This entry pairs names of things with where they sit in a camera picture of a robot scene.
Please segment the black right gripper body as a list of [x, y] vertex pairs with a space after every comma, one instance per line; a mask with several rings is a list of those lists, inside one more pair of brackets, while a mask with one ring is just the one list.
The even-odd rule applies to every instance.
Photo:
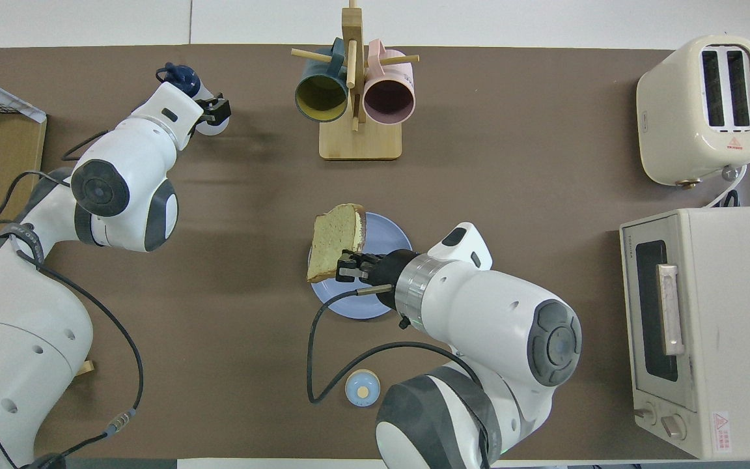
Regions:
[[378, 293], [377, 297], [387, 307], [395, 307], [395, 287], [405, 267], [418, 256], [417, 252], [408, 249], [397, 249], [379, 258], [371, 270], [367, 273], [364, 284], [379, 286], [392, 285], [390, 292]]

